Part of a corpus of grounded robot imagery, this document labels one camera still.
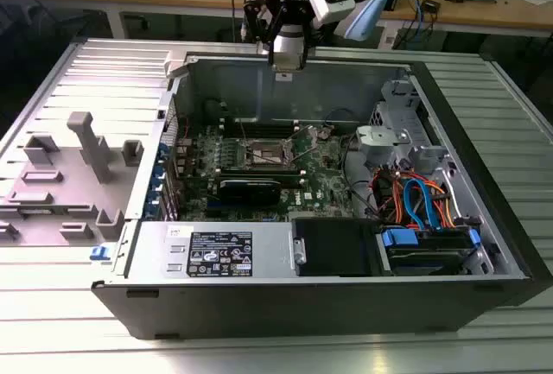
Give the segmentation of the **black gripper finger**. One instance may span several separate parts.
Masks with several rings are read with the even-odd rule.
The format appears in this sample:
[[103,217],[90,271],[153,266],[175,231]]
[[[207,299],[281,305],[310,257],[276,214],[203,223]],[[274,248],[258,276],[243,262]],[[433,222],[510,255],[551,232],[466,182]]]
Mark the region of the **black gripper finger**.
[[275,41],[284,25],[286,5],[283,0],[245,0],[243,5],[245,38],[261,43],[274,62]]
[[312,21],[315,17],[315,13],[309,0],[299,0],[298,17],[301,26],[301,41],[298,51],[299,62],[297,67],[304,68],[308,57],[308,50],[311,44]]

